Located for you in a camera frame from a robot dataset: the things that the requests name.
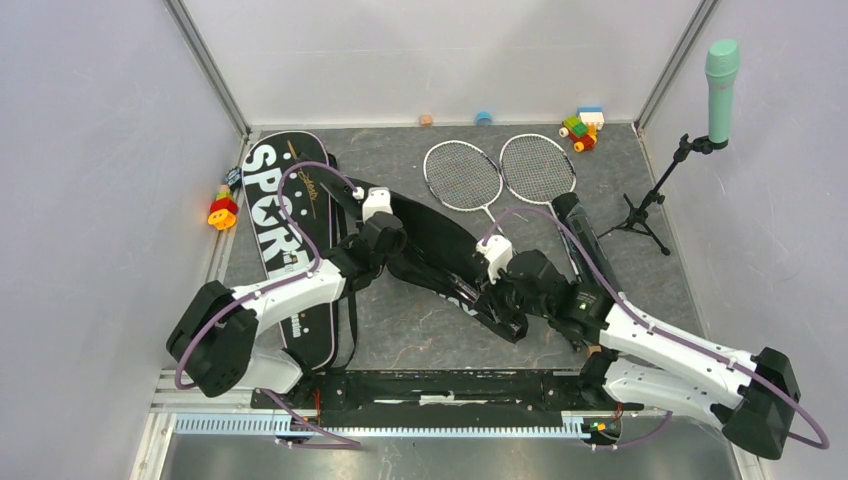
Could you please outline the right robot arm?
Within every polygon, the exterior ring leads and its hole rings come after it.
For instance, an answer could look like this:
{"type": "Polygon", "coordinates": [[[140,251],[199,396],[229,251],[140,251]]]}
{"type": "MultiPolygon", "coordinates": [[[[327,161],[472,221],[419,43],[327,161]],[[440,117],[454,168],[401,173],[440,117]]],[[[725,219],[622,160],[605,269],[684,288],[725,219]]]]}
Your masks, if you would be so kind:
{"type": "Polygon", "coordinates": [[[608,349],[577,382],[591,408],[610,401],[670,410],[719,429],[741,449],[781,458],[799,401],[789,358],[714,344],[661,322],[604,288],[568,281],[538,250],[476,252],[481,290],[510,313],[545,319],[569,340],[608,349]]]}

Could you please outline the black crossway racket bag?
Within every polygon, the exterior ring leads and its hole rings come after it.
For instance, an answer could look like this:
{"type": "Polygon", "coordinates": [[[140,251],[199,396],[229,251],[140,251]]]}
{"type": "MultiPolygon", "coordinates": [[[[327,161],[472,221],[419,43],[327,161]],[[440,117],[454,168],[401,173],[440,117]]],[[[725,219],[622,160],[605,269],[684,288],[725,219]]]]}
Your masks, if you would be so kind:
{"type": "MultiPolygon", "coordinates": [[[[320,173],[317,183],[348,216],[354,207],[353,189],[375,187],[373,183],[356,178],[344,181],[334,173],[320,173]]],[[[403,222],[407,232],[406,247],[398,256],[387,259],[382,265],[370,265],[367,247],[359,237],[363,221],[353,218],[359,222],[359,229],[344,237],[338,246],[325,250],[322,258],[340,270],[349,292],[367,288],[382,269],[387,268],[392,276],[403,282],[457,300],[478,320],[478,312],[473,307],[477,297],[474,283],[489,278],[483,257],[476,253],[474,236],[431,207],[393,190],[390,192],[393,215],[403,222]]],[[[488,329],[516,343],[526,337],[528,327],[488,329]]]]}

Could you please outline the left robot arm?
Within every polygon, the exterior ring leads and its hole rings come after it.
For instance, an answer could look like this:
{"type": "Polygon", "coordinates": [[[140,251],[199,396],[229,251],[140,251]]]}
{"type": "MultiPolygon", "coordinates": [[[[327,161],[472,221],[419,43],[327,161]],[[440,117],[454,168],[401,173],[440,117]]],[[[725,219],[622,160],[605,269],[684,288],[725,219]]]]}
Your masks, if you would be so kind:
{"type": "Polygon", "coordinates": [[[166,342],[178,362],[177,387],[198,388],[208,398],[235,387],[268,389],[290,407],[306,405],[314,381],[305,367],[285,350],[256,347],[256,338],[296,314],[367,288],[405,243],[402,221],[378,212],[327,251],[312,272],[242,287],[204,284],[166,342]]]}

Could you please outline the black shuttlecock tube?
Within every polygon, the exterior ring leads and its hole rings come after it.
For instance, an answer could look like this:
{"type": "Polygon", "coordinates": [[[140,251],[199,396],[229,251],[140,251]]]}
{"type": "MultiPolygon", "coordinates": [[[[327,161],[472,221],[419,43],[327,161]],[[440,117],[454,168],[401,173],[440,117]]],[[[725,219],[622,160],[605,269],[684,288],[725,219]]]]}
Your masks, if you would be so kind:
{"type": "MultiPolygon", "coordinates": [[[[578,244],[589,254],[592,263],[607,280],[617,293],[622,294],[624,289],[618,281],[615,272],[605,255],[590,223],[586,210],[580,204],[579,197],[574,192],[568,192],[557,196],[551,203],[552,212],[567,229],[577,238],[578,244]]],[[[567,236],[562,240],[568,251],[577,279],[582,283],[600,286],[601,283],[593,274],[589,263],[580,254],[576,243],[567,236]]]]}

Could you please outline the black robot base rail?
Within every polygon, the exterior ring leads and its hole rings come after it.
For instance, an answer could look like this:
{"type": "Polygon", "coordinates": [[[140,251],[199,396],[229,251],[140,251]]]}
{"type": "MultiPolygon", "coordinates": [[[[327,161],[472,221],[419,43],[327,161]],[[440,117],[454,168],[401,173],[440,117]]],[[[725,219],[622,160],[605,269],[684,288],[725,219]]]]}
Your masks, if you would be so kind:
{"type": "Polygon", "coordinates": [[[555,427],[570,412],[641,411],[576,370],[347,370],[301,381],[283,400],[323,427],[555,427]]]}

